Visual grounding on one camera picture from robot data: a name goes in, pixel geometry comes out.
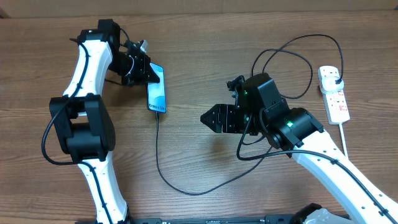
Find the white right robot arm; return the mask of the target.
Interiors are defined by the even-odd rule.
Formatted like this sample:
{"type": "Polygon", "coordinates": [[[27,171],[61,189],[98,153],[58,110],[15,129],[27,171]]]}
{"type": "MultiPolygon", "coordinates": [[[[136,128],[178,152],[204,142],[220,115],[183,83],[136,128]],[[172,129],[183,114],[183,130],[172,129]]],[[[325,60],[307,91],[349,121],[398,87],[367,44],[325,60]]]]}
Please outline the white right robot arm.
{"type": "Polygon", "coordinates": [[[215,104],[200,121],[216,133],[262,134],[275,152],[312,173],[354,223],[397,223],[397,202],[381,192],[338,149],[323,125],[304,108],[289,108],[267,73],[227,83],[233,105],[215,104]]]}

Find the Galaxy S24+ smartphone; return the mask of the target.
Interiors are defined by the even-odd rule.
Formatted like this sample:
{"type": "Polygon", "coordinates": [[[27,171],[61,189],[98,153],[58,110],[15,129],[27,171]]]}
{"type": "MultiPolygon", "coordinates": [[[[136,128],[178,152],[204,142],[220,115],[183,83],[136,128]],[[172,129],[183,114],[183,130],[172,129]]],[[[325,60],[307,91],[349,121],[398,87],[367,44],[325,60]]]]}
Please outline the Galaxy S24+ smartphone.
{"type": "Polygon", "coordinates": [[[164,69],[160,65],[150,63],[153,71],[159,77],[160,82],[149,83],[147,86],[147,108],[148,110],[158,113],[166,113],[166,96],[165,96],[165,81],[164,69]]]}

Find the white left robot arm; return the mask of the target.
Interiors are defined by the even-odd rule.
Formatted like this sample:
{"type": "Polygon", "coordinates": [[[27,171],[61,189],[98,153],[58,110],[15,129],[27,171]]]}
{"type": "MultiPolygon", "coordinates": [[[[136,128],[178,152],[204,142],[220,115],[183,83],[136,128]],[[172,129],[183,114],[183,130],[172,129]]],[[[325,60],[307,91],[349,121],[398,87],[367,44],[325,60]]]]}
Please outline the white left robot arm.
{"type": "Polygon", "coordinates": [[[112,19],[100,19],[96,29],[82,30],[74,39],[79,57],[71,82],[61,97],[50,100],[52,119],[44,131],[41,148],[54,128],[64,154],[71,157],[89,185],[96,207],[95,223],[132,223],[129,206],[118,186],[113,167],[116,131],[102,99],[107,71],[121,77],[122,86],[144,85],[147,108],[165,113],[164,69],[147,55],[147,41],[121,42],[124,30],[112,19]]]}

